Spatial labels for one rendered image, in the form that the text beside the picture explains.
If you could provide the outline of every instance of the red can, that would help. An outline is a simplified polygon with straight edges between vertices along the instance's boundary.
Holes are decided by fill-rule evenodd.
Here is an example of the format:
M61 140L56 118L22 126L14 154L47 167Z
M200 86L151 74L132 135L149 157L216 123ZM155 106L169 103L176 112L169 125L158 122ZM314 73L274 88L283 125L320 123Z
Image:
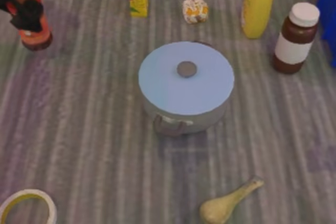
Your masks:
M20 4L22 4L25 0L17 0ZM9 12L12 15L16 15L16 8L11 2L7 2L6 6ZM50 46L53 41L53 35L49 29L48 21L46 15L43 13L40 18L40 23L42 27L42 31L35 33L33 31L19 30L19 34L21 36L22 44L32 51L38 51L46 49Z

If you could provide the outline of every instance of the roll of tape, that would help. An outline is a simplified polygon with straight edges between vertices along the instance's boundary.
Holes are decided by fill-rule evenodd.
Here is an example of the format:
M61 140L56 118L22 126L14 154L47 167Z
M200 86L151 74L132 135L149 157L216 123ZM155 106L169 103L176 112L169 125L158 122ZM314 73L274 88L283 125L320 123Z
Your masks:
M5 220L9 211L19 202L26 199L41 199L45 203L47 203L49 208L49 217L46 224L56 224L57 221L57 210L55 203L51 199L51 197L46 194L44 191L36 190L36 189L25 189L14 193L9 198L5 200L5 202L0 206L0 224L5 224Z

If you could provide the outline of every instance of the orange patterned cube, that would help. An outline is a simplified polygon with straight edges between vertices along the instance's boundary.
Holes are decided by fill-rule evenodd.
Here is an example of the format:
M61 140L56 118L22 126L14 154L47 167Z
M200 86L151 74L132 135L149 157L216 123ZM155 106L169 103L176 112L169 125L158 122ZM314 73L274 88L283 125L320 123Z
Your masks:
M185 0L183 16L189 24L204 22L208 19L208 4L204 0Z

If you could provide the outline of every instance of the gray pot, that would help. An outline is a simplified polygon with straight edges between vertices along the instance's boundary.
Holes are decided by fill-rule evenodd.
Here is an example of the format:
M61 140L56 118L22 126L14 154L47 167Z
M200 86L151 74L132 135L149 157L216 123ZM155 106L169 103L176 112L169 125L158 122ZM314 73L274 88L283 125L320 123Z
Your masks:
M144 59L139 86L154 130L179 136L203 131L223 117L234 74L229 62L212 47L175 42Z

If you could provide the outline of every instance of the blue lid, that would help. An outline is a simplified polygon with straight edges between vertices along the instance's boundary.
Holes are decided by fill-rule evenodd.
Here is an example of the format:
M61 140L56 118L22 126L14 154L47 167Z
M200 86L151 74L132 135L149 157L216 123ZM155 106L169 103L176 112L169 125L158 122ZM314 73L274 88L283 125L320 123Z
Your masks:
M194 75L190 73L195 70L192 66L197 68ZM178 67L184 67L184 74L190 77L186 78ZM152 51L143 60L139 86L159 109L178 115L197 115L225 102L234 86L234 73L227 59L212 47L175 42Z

